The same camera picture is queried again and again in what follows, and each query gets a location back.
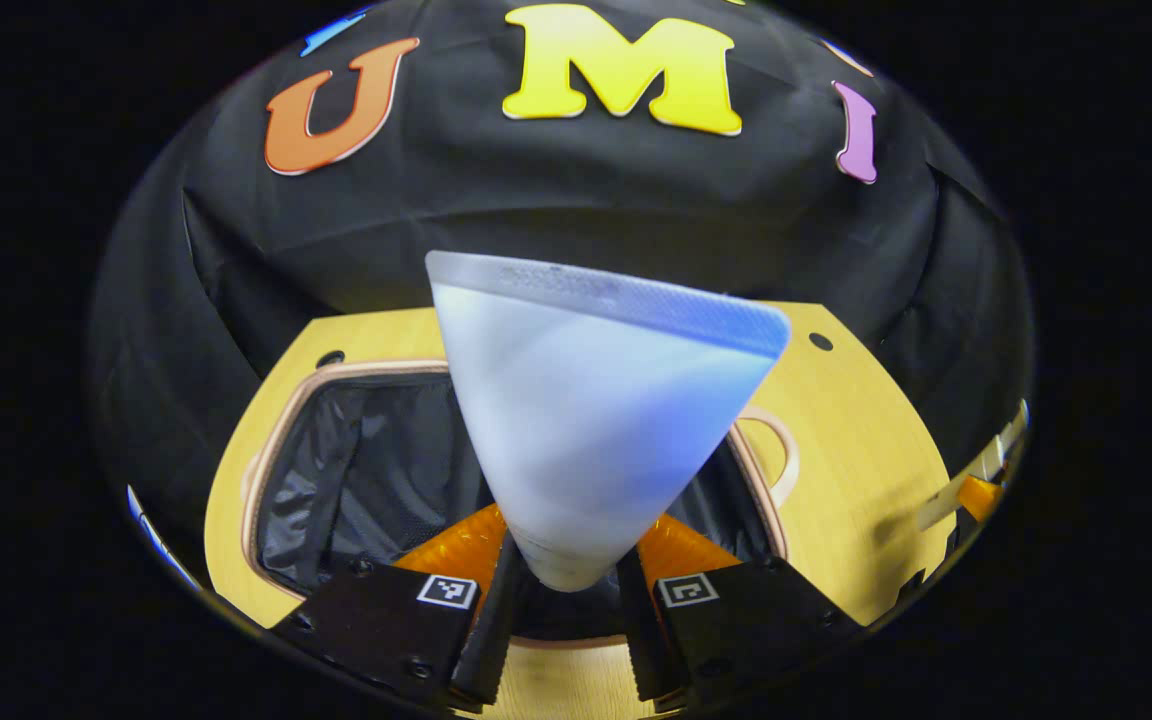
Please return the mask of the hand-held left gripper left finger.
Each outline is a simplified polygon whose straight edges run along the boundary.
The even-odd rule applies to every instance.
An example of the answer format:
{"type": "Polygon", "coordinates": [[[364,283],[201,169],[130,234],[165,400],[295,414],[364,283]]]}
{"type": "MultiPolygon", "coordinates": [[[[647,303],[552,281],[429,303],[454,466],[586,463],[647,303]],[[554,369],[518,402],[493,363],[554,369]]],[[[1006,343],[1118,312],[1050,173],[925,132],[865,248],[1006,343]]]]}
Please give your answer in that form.
{"type": "Polygon", "coordinates": [[[497,702],[524,561],[495,505],[394,564],[356,559],[273,628],[353,682],[448,714],[497,702]]]}

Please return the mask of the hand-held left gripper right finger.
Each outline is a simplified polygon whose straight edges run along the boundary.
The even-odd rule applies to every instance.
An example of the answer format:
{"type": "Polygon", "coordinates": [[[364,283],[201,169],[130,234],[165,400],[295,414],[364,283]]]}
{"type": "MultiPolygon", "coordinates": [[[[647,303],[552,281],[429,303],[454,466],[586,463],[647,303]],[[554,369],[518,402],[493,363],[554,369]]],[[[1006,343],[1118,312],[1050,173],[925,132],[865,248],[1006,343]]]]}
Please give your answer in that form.
{"type": "Polygon", "coordinates": [[[783,559],[742,561],[669,515],[616,571],[637,694],[659,712],[736,700],[838,655],[863,632],[783,559]]]}

